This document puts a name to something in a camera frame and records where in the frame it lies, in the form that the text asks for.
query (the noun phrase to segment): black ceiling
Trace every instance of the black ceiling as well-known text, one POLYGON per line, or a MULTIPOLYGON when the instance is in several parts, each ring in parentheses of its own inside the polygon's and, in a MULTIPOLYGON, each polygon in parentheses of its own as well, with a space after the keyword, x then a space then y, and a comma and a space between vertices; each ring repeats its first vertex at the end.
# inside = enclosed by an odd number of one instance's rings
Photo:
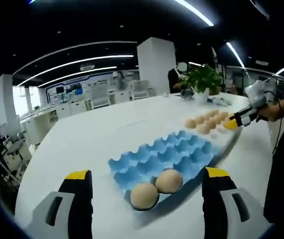
MULTIPOLYGON (((138 65, 137 45, 151 36, 173 41, 179 61, 211 64, 212 46, 220 63, 239 66, 225 45, 230 41, 246 67, 271 72, 284 67, 282 1, 258 1, 270 19, 250 0, 187 2, 214 26, 208 27, 174 0, 36 0, 30 5, 25 0, 5 1, 0 4, 0 74, 13 74, 29 62, 63 48, 105 41, 136 43, 94 44, 61 51, 20 70, 14 76, 14 84, 64 63, 98 56, 132 54, 134 57, 130 59, 92 63, 96 68, 134 69, 138 65), (257 65, 256 60, 269 65, 257 65)), ((29 81, 26 85, 39 85, 76 73, 81 64, 43 74, 38 81, 29 81)))

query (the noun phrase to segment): human hand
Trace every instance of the human hand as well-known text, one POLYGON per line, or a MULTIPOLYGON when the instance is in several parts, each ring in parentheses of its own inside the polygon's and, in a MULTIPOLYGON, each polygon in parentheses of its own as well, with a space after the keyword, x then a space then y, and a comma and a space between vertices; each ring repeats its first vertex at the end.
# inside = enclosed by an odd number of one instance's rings
POLYGON ((259 116, 267 117, 269 121, 277 121, 280 118, 280 108, 278 105, 269 106, 260 109, 258 111, 259 116))
POLYGON ((179 89, 181 87, 181 84, 180 83, 176 83, 173 85, 173 88, 174 89, 179 89))

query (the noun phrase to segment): cable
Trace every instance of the cable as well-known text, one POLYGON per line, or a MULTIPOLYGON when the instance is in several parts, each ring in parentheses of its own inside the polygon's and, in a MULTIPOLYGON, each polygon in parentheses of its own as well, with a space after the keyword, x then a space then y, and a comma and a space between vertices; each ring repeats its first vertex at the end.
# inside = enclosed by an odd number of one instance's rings
MULTIPOLYGON (((277 97, 275 95, 275 93, 273 93, 272 91, 265 91, 265 93, 271 93, 273 94, 275 97, 277 97)), ((278 100, 278 105, 279 105, 279 109, 280 109, 280 112, 282 112, 282 108, 281 108, 281 105, 280 105, 280 101, 278 100)), ((273 148, 273 151, 272 151, 272 155, 274 155, 276 149, 277 149, 277 144, 278 144, 278 141, 279 141, 279 136, 280 136, 280 132, 281 132, 281 125, 282 125, 282 117, 280 118, 280 126, 279 126, 279 133, 278 133, 278 136, 277 136, 277 140, 276 140, 276 143, 275 143, 275 147, 273 148)))

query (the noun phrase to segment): egg tray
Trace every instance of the egg tray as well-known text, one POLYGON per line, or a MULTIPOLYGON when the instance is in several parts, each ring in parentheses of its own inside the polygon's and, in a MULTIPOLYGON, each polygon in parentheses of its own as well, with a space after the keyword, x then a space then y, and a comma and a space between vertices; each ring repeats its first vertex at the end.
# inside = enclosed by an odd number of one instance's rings
MULTIPOLYGON (((153 145, 140 146, 136 153, 124 153, 119 160, 110 159, 108 164, 125 200, 130 203, 131 190, 138 183, 154 184, 161 172, 175 169, 183 177, 182 187, 195 179, 220 151, 221 148, 210 141, 181 130, 166 139, 155 140, 153 145)), ((161 193, 156 205, 170 195, 161 193)))

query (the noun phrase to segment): white pillar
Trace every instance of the white pillar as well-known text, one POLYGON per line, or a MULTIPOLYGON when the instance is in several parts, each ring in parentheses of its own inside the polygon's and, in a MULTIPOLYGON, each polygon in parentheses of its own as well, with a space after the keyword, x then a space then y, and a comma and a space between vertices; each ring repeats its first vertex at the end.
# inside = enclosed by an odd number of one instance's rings
POLYGON ((0 76, 0 133, 16 136, 20 130, 19 118, 13 103, 12 76, 0 76))
POLYGON ((141 80, 148 80, 157 95, 170 92, 168 72, 176 65, 174 43, 151 37, 137 47, 141 80))
POLYGON ((31 98, 30 98, 30 90, 29 87, 25 88, 26 92, 26 99, 27 99, 27 106, 28 106, 28 111, 29 113, 33 112, 32 104, 31 104, 31 98))
POLYGON ((39 90, 39 97, 40 97, 41 107, 44 107, 44 106, 46 106, 48 104, 46 89, 38 88, 38 90, 39 90))

